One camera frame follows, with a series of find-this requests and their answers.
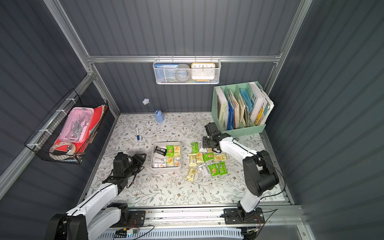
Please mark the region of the pale yellow packet stack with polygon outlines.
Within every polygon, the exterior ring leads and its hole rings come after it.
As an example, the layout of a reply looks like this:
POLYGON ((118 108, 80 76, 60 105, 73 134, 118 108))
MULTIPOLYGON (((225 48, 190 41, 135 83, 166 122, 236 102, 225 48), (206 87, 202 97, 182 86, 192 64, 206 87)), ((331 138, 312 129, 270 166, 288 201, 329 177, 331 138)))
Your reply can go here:
POLYGON ((181 157, 181 146, 174 146, 174 157, 181 157))

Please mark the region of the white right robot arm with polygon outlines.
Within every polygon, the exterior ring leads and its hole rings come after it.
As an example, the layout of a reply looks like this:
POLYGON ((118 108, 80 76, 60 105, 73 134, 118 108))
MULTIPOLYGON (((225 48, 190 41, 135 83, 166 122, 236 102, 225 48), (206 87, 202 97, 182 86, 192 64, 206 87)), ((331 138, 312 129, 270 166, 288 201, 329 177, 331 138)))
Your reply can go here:
POLYGON ((261 200, 270 197, 271 190, 280 182, 278 170, 271 163, 271 157, 266 151, 252 150, 227 133, 222 133, 215 123, 205 125, 207 133, 203 137, 203 147, 225 153, 239 161, 243 166, 247 190, 237 204, 234 215, 225 214, 235 222, 246 223, 261 213, 261 200))

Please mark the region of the black cookie packet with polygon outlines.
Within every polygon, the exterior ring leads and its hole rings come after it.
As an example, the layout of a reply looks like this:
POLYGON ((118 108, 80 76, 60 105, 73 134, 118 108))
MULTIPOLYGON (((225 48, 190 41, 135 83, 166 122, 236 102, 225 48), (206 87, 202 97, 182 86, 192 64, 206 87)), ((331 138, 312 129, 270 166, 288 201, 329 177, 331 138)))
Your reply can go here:
POLYGON ((167 155, 167 149, 156 146, 155 153, 162 155, 162 156, 166 156, 167 155))

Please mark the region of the silver cookie packet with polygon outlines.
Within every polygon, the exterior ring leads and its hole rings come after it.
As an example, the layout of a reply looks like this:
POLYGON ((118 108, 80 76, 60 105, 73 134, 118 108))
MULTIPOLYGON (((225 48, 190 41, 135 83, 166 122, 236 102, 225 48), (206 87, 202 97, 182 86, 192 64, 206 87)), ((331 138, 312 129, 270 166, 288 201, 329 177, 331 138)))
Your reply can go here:
POLYGON ((198 170, 200 171, 200 174, 202 176, 206 176, 206 175, 210 174, 206 164, 202 164, 202 165, 198 166, 198 170))

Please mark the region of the small white cookie packet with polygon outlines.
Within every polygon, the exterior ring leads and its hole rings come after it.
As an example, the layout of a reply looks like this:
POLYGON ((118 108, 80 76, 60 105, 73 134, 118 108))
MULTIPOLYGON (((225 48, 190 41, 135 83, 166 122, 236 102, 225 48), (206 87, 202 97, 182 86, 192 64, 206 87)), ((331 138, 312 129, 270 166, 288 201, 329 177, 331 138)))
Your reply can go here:
POLYGON ((206 153, 208 152, 208 150, 205 149, 205 148, 200 148, 200 149, 199 149, 199 152, 200 152, 200 153, 204 153, 204 154, 206 154, 206 153))

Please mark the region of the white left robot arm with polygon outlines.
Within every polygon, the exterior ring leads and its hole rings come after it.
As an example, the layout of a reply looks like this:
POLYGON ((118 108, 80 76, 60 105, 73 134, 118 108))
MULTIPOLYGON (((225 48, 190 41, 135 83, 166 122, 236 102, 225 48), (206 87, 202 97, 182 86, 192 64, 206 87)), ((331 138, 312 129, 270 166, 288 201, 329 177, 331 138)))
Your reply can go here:
POLYGON ((50 219, 45 239, 95 240, 110 227, 142 227, 144 211, 130 212, 127 204, 112 200, 133 184, 146 158, 143 153, 129 156, 119 152, 110 175, 93 194, 65 214, 56 214, 50 219))

